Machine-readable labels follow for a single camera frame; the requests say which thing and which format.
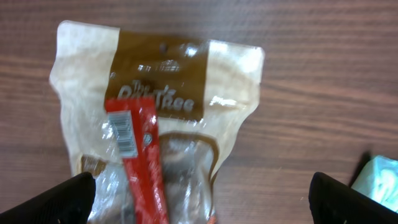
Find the beige brown snack bag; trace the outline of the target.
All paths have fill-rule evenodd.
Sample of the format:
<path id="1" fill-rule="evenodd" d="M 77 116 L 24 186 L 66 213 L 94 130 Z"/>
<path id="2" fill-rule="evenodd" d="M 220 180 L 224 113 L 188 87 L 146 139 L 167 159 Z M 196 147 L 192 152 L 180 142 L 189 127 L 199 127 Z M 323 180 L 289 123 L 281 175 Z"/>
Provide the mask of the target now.
<path id="1" fill-rule="evenodd" d="M 63 21 L 50 83 L 72 173 L 89 172 L 89 223 L 136 223 L 134 199 L 104 103 L 151 97 L 168 223 L 216 223 L 213 184 L 259 104 L 265 53 L 217 40 Z"/>

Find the teal tissue pack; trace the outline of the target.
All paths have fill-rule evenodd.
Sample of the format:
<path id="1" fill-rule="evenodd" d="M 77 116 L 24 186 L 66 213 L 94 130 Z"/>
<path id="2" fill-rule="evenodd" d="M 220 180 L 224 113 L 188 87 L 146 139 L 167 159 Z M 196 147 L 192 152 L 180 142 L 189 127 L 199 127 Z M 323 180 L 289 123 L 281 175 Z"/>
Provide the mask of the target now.
<path id="1" fill-rule="evenodd" d="M 373 157 L 351 188 L 397 212 L 397 160 L 384 156 Z"/>

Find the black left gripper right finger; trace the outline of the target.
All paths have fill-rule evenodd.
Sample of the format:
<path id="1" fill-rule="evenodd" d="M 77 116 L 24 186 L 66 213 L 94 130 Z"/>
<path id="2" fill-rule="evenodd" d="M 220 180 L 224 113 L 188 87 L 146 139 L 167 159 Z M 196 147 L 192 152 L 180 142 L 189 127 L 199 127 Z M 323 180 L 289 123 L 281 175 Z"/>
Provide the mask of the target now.
<path id="1" fill-rule="evenodd" d="M 313 175 L 308 201 L 314 224 L 397 224 L 396 212 L 322 172 Z"/>

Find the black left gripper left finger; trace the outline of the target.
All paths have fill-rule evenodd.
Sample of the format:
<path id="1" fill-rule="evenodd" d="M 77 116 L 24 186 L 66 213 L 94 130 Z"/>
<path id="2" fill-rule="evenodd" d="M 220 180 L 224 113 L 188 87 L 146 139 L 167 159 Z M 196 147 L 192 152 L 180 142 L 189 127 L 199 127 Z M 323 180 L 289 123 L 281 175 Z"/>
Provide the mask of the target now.
<path id="1" fill-rule="evenodd" d="M 96 182 L 83 172 L 1 213 L 1 224 L 86 224 L 95 200 Z"/>

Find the red snack stick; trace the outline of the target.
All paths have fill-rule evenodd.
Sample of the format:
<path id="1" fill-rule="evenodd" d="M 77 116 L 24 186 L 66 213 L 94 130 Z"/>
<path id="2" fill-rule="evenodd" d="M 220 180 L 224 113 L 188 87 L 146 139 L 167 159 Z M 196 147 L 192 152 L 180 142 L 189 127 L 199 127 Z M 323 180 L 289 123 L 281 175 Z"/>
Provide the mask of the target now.
<path id="1" fill-rule="evenodd" d="M 168 223 L 154 99 L 109 99 L 104 108 L 129 181 L 136 223 Z"/>

